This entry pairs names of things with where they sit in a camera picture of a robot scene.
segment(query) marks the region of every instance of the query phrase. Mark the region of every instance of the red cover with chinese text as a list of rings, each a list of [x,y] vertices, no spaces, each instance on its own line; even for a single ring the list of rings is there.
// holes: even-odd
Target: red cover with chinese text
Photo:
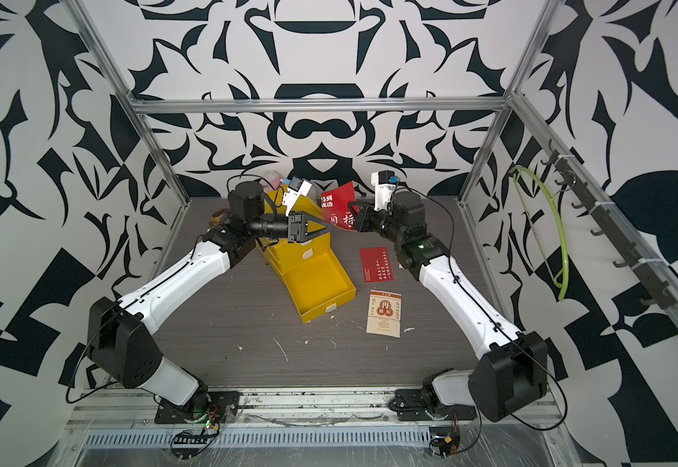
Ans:
[[[362,260],[362,269],[365,274],[366,283],[380,283],[393,280],[393,270],[388,258],[388,249],[385,247],[362,248],[360,249],[360,259]]]
[[[323,219],[340,229],[353,231],[354,219],[347,205],[355,200],[352,182],[345,183],[334,190],[325,191],[321,195]]]

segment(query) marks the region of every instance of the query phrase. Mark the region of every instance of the white debris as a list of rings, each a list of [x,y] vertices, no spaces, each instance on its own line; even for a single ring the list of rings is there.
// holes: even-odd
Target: white debris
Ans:
[[[279,346],[279,350],[282,351],[282,355],[284,355],[284,359],[289,361],[289,359],[287,358],[287,354],[284,352],[284,349],[282,348],[282,345],[279,342],[277,342],[277,345]]]

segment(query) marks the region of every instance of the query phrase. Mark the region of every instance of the black and white patterned wall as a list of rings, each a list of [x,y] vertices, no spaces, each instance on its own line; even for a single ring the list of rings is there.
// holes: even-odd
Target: black and white patterned wall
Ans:
[[[150,125],[190,196],[226,196],[241,174],[297,175],[319,191],[394,170],[424,193],[458,195],[493,111],[157,114]]]
[[[678,2],[568,0],[526,98],[678,274]],[[547,156],[515,116],[469,199],[478,237],[516,322],[547,340],[567,392],[567,425],[587,465],[678,462],[678,329],[649,298],[571,193],[555,195],[569,248],[558,302],[512,179],[527,166],[558,193]],[[520,186],[549,264],[561,264],[552,214]],[[554,390],[560,405],[558,391]]]
[[[543,0],[94,0],[139,98],[502,95]]]
[[[103,377],[71,379],[89,307],[149,278],[179,207],[63,6],[0,2],[0,466],[47,461]]]
[[[502,96],[542,6],[86,2],[129,89],[144,99]],[[489,111],[153,117],[192,196],[219,196],[230,177],[270,170],[322,188],[352,181],[361,195],[370,173],[387,168],[426,193],[458,194],[492,119]]]

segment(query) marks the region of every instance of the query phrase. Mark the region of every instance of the gray tabletop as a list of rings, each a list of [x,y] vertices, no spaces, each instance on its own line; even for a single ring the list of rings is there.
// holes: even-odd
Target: gray tabletop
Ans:
[[[455,200],[437,200],[456,219],[453,256],[488,298]],[[425,205],[428,231],[447,244],[450,218],[433,202]],[[192,200],[168,265],[191,250],[212,213],[226,206],[221,199]],[[476,359],[464,333],[398,262],[392,262],[393,281],[365,283],[358,250],[373,247],[387,247],[393,256],[390,242],[375,233],[332,231],[331,248],[357,296],[309,323],[301,321],[287,288],[255,250],[191,296],[155,333],[155,341],[167,358],[211,386],[419,385],[438,370],[473,369]],[[399,339],[366,333],[373,289],[401,294]]]

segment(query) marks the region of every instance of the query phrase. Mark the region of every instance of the zip tie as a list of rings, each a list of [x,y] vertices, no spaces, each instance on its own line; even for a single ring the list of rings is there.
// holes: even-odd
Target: zip tie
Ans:
[[[663,258],[639,258],[637,264],[632,266],[631,269],[634,270],[639,265],[644,265],[645,263],[663,263],[666,265],[666,261]]]
[[[603,206],[603,205],[616,205],[616,203],[613,202],[613,201],[596,201],[596,203],[593,205],[592,208],[590,208],[590,210],[587,213],[590,214],[590,215],[593,215],[593,211],[595,211],[595,209],[598,206]]]

